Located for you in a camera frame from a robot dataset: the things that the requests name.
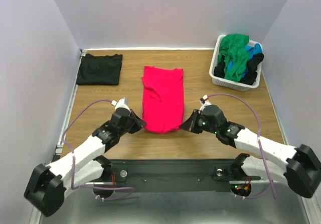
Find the pink t shirt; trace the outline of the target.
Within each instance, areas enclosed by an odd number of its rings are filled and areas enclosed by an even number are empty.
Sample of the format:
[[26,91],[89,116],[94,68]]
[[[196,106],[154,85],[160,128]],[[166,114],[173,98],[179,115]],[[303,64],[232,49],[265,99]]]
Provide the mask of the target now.
[[184,70],[145,66],[141,79],[145,129],[157,134],[178,130],[185,110]]

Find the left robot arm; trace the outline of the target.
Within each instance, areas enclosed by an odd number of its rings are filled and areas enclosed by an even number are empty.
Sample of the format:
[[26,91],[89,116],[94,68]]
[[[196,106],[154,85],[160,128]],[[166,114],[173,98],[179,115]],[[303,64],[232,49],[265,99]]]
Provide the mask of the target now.
[[24,197],[44,216],[53,215],[67,196],[89,181],[111,177],[109,160],[103,154],[118,144],[120,138],[146,125],[133,110],[118,107],[111,119],[97,128],[71,153],[48,165],[37,165],[29,178]]

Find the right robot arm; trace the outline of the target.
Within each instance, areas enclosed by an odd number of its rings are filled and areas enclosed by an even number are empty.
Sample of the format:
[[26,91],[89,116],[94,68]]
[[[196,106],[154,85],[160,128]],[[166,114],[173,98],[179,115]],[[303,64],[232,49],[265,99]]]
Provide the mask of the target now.
[[228,121],[216,105],[194,110],[180,129],[195,134],[215,134],[223,144],[259,155],[239,155],[231,166],[237,179],[257,176],[287,185],[296,194],[311,198],[320,185],[320,160],[311,147],[284,145],[258,137],[244,126]]

